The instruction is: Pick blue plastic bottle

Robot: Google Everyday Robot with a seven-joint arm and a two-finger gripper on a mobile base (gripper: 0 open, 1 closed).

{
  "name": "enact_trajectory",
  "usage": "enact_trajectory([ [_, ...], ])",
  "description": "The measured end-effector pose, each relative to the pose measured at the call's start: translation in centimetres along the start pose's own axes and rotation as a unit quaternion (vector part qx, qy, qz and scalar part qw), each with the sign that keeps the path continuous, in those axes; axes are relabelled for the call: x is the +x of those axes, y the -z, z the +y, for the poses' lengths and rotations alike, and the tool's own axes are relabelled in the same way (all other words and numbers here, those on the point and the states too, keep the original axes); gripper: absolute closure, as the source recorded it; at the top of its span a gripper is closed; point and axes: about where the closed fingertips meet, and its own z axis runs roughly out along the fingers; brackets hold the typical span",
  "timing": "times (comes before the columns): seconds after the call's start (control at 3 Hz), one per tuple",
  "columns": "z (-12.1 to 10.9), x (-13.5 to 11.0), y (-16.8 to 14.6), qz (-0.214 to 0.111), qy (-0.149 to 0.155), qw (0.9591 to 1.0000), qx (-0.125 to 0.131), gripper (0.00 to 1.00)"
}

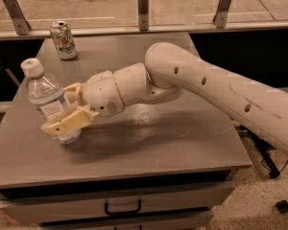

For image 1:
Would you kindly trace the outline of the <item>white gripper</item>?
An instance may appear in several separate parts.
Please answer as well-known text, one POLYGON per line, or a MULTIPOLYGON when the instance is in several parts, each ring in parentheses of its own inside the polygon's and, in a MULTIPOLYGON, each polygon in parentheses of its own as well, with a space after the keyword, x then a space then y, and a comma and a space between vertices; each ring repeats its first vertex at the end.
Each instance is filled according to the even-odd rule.
POLYGON ((111 71, 94 75, 84 84, 70 84, 64 88, 64 93, 71 104, 86 103, 92 109, 87 105, 78 106, 66 116, 43 124, 41 129, 48 134, 60 136, 87 127, 98 112, 102 117, 111 117, 125 108, 111 71))

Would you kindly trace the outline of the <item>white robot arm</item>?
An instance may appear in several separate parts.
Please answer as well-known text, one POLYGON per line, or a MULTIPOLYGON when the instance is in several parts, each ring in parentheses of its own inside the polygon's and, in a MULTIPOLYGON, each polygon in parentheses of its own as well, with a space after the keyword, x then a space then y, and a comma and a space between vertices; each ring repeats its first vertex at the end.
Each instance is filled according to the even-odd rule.
POLYGON ((188 90, 288 156, 288 93, 210 64, 181 47, 158 42, 145 61, 65 88, 71 105, 42 130, 63 135, 133 104, 158 104, 188 90))

